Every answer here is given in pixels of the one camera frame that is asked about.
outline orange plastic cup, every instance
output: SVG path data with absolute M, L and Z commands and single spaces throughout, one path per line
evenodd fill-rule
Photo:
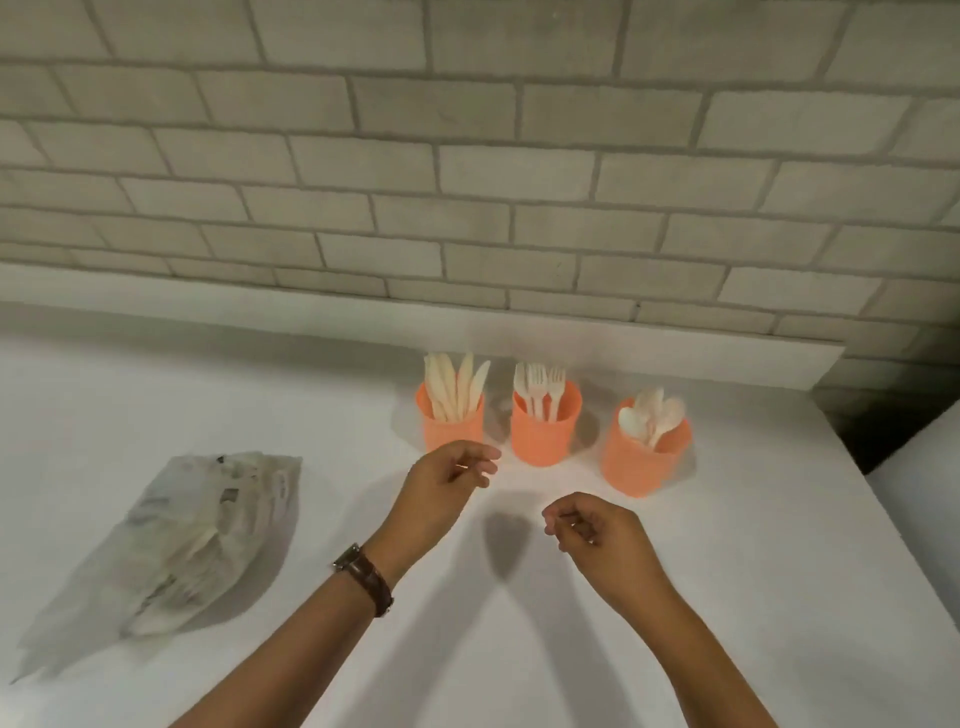
M 433 419 L 433 405 L 426 396 L 426 386 L 421 384 L 417 390 L 417 407 L 423 415 L 423 442 L 427 452 L 456 440 L 483 442 L 483 395 L 476 411 L 460 423 L 442 423 Z
M 620 429 L 620 410 L 632 406 L 633 398 L 624 400 L 613 414 L 600 471 L 620 493 L 643 497 L 656 491 L 663 480 L 673 474 L 684 450 L 693 442 L 693 432 L 690 423 L 684 420 L 660 438 L 656 449 L 650 449 Z
M 543 411 L 548 412 L 549 395 L 543 398 Z M 557 422 L 545 423 L 527 412 L 527 405 L 514 392 L 514 413 L 510 418 L 510 439 L 516 456 L 529 465 L 546 468 L 556 465 L 570 451 L 573 427 L 580 417 L 584 398 L 580 388 L 567 381 L 557 411 Z

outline brick wall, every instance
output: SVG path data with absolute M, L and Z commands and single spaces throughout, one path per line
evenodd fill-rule
M 960 5 L 0 0 L 0 257 L 847 342 L 960 392 Z

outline left hand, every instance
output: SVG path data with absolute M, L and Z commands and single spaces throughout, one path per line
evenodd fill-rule
M 392 589 L 457 522 L 476 488 L 490 485 L 500 450 L 459 440 L 410 469 L 394 507 L 363 550 Z

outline right hand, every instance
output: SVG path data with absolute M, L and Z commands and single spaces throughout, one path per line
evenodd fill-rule
M 633 511 L 573 493 L 544 508 L 543 519 L 544 532 L 624 619 L 655 619 L 676 594 Z

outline forearm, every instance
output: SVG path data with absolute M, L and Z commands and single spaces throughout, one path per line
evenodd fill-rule
M 627 619 L 673 685 L 690 728 L 776 728 L 703 620 L 672 587 Z
M 330 576 L 273 636 L 171 728 L 295 728 L 370 626 L 373 601 Z

